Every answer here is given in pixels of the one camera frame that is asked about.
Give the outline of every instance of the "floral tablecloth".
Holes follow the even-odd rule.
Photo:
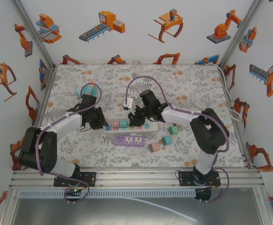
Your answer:
[[[80,102],[75,88],[93,80],[102,89],[101,106],[106,119],[126,118],[122,102],[126,87],[138,75],[154,77],[164,89],[170,103],[180,108],[198,110],[190,101],[191,94],[198,87],[197,72],[199,65],[59,65],[54,84],[47,103],[43,125],[62,117],[67,109]],[[193,100],[215,109],[216,113],[230,132],[229,151],[220,153],[216,166],[244,166],[231,118],[223,111],[227,108],[219,73],[215,67],[207,66],[199,75],[201,87]],[[129,89],[129,97],[142,105],[138,94],[151,89],[156,97],[164,102],[155,82],[138,79]],[[155,142],[169,135],[167,124]],[[138,132],[137,135],[152,139],[157,132]],[[103,134],[102,130],[80,132],[76,129],[58,142],[58,156],[67,161],[87,167],[178,167],[193,166],[197,162],[200,149],[190,129],[179,128],[173,135],[173,143],[163,146],[154,153],[149,152],[148,144],[143,148],[114,146],[114,134]]]

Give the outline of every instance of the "robotic arm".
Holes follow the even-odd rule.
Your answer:
[[[96,103],[96,97],[91,95],[83,95],[82,102],[77,104],[68,112],[77,112],[86,109]],[[84,126],[89,123],[93,130],[101,129],[103,126],[108,126],[102,109],[91,108],[84,112],[74,115],[66,114],[67,119],[60,120],[54,126],[51,126],[40,138],[39,142],[39,161],[41,169],[44,173],[54,173],[65,177],[79,179],[80,168],[78,165],[67,162],[57,157],[57,142],[72,130]],[[45,127],[37,128],[30,127],[26,130],[23,145],[19,154],[19,162],[23,166],[32,169],[38,169],[36,158],[36,142],[37,137]]]
[[[146,118],[153,118],[155,121],[178,123],[191,128],[201,149],[199,159],[193,169],[193,177],[198,185],[204,185],[212,173],[216,152],[220,146],[224,145],[226,139],[218,125],[203,115],[212,117],[217,121],[229,137],[228,130],[217,114],[210,108],[202,111],[203,115],[188,114],[179,108],[174,110],[167,103],[161,104],[151,90],[143,91],[140,98],[145,105],[143,108],[138,105],[134,107],[132,98],[128,98],[127,103],[123,104],[124,110],[130,110],[128,115],[129,126],[140,127]]]

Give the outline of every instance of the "white wall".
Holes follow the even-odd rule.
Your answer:
[[[206,56],[223,56],[232,38],[214,44],[206,36],[225,22],[226,13],[232,9],[243,19],[252,1],[59,0],[57,3],[53,0],[22,0],[22,4],[34,23],[39,20],[38,15],[44,13],[60,27],[62,39],[53,44],[44,43],[54,63],[61,63],[65,54],[86,63],[107,63],[117,54],[128,63],[136,60],[153,63],[160,55],[177,52],[181,53],[178,63],[195,63]],[[173,8],[183,17],[184,27],[180,35],[174,38],[165,33],[165,43],[148,36],[150,33],[158,37],[160,25],[153,20]],[[80,40],[80,35],[99,24],[100,11],[116,14],[117,19],[125,23],[126,31],[121,34],[113,30],[89,43]],[[228,34],[233,37],[236,31],[236,24],[232,22]]]
[[[250,28],[257,27],[253,46],[247,53],[237,49],[229,61],[236,64],[235,86],[232,96],[250,104],[246,141],[264,148],[273,164],[273,95],[267,97],[266,86],[249,75],[249,65],[253,64],[267,71],[273,64],[273,2],[265,1]],[[262,156],[255,158],[256,166],[265,165]],[[265,186],[273,196],[273,172],[262,173]]]
[[[17,81],[10,85],[17,94],[9,99],[5,88],[0,85],[0,196],[8,188],[12,175],[12,159],[9,145],[19,141],[26,129],[31,126],[31,119],[25,105],[28,86],[31,86],[42,103],[45,90],[40,90],[38,65],[41,55],[35,45],[33,54],[27,58],[20,45],[20,36],[15,32],[14,24],[23,25],[10,1],[0,0],[0,63],[5,62],[14,71]],[[28,32],[24,35],[31,40]],[[30,105],[34,108],[36,102],[30,98]]]

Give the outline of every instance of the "power strip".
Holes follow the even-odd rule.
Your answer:
[[[151,122],[149,120],[145,120],[144,125],[141,127],[119,127],[119,128],[113,128],[112,122],[114,120],[106,120],[109,126],[103,127],[103,133],[104,134],[112,134],[112,133],[136,133],[136,132],[151,132],[151,131],[158,131],[159,126],[157,122]]]
[[[115,135],[114,144],[116,146],[144,147],[145,138],[143,136]]]

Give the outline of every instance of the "purple power strip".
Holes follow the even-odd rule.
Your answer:
[[[114,144],[116,146],[144,147],[145,138],[143,136],[115,135]]]

